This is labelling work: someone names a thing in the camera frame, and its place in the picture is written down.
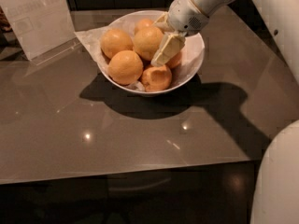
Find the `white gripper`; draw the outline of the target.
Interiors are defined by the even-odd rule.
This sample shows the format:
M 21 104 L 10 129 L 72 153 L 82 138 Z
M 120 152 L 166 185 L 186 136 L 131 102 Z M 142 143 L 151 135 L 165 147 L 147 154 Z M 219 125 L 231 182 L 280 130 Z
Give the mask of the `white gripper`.
M 164 12 L 153 25 L 165 33 L 155 52 L 151 64 L 159 67 L 167 64 L 185 46 L 185 36 L 199 33 L 208 23 L 209 17 L 200 11 L 193 0 L 174 0 L 167 12 Z

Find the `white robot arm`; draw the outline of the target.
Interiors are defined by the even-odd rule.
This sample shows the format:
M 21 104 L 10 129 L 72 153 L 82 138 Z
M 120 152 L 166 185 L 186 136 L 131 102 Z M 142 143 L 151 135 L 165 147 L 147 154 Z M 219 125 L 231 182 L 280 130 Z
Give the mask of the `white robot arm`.
M 211 15 L 234 0 L 174 0 L 155 22 L 166 35 L 151 63 L 161 66 L 201 31 Z M 252 0 L 299 82 L 299 0 Z M 299 120 L 284 128 L 263 155 L 250 224 L 299 224 Z

